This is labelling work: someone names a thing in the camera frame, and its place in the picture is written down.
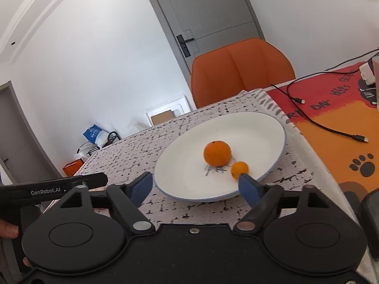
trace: orange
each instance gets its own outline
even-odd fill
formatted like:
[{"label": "orange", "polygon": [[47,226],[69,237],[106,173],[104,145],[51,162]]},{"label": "orange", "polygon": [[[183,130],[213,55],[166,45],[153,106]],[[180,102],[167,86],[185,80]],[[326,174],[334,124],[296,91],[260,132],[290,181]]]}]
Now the orange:
[{"label": "orange", "polygon": [[243,161],[238,161],[232,165],[230,173],[232,177],[237,180],[242,173],[249,173],[249,166]]},{"label": "orange", "polygon": [[204,148],[204,160],[213,167],[222,167],[232,158],[232,150],[224,141],[213,141]]}]

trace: hand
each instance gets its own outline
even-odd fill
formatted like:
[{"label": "hand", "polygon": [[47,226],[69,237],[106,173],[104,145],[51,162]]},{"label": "hand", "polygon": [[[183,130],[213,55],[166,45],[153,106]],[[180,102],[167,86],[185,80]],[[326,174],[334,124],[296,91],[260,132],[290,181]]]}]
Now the hand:
[{"label": "hand", "polygon": [[[18,236],[18,226],[9,224],[4,220],[0,219],[0,237],[15,239]],[[28,259],[26,257],[23,258],[23,263],[25,266],[30,267]]]}]

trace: black paw print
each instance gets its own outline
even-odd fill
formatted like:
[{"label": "black paw print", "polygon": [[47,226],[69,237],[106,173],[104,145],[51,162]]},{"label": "black paw print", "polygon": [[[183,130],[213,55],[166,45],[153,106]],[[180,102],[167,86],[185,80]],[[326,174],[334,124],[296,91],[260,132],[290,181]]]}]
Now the black paw print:
[{"label": "black paw print", "polygon": [[[374,159],[373,154],[367,154],[367,157],[369,159]],[[370,161],[366,161],[366,157],[363,156],[363,155],[359,156],[359,160],[358,159],[353,159],[352,160],[353,163],[349,166],[350,169],[352,169],[353,171],[358,171],[359,170],[361,172],[361,175],[363,177],[370,177],[372,174],[374,174],[374,172],[375,172],[375,165],[374,165],[374,163],[372,163]]]}]

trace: table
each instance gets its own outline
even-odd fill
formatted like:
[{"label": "table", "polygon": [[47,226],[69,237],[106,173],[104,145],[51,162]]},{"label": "table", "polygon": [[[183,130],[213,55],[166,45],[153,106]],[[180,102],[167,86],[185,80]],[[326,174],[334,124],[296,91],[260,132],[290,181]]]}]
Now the table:
[{"label": "table", "polygon": [[[287,144],[284,154],[265,182],[278,183],[286,190],[300,190],[305,184],[314,184],[347,214],[354,217],[342,191],[320,158],[287,114],[262,89],[243,91],[236,97],[201,108],[118,141],[91,156],[77,174],[104,172],[108,176],[109,184],[129,183],[145,171],[153,173],[160,154],[187,130],[216,116],[245,111],[269,114],[276,118],[286,131]],[[167,197],[156,187],[140,207],[141,212],[155,225],[159,223],[229,223],[234,225],[249,209],[240,196],[219,202],[189,203]],[[358,272],[369,281],[376,283],[376,275],[367,253]]]},{"label": "table", "polygon": [[[361,64],[339,71],[354,71]],[[361,143],[318,128],[306,120],[280,91],[268,91],[306,137],[341,189],[353,191],[363,199],[367,193],[379,188],[379,112],[375,86],[367,86],[360,72],[323,74],[295,83],[290,92],[306,101],[300,106],[316,122],[369,138],[368,143]]]}]

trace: colorful mat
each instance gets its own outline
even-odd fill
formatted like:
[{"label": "colorful mat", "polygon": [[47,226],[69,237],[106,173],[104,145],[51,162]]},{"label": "colorful mat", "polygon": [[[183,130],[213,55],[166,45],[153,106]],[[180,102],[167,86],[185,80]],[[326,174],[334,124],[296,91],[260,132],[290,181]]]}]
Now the colorful mat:
[{"label": "colorful mat", "polygon": [[[361,64],[340,71],[354,71]],[[325,131],[306,120],[280,91],[268,91],[306,137],[341,189],[353,191],[362,199],[379,188],[379,111],[375,85],[367,86],[360,72],[324,74],[295,83],[290,92],[306,101],[299,106],[316,122],[369,139],[368,143],[361,143]]]}]

